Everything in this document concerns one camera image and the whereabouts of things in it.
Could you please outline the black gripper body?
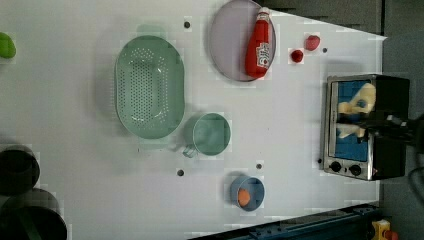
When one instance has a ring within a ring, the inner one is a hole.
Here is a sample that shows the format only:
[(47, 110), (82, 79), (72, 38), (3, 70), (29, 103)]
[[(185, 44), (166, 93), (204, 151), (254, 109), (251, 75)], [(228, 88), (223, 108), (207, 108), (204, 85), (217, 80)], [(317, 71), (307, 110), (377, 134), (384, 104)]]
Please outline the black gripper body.
[(419, 143), (419, 120), (407, 119), (386, 112), (371, 112), (361, 117), (358, 126), (377, 138), (391, 139), (403, 144)]

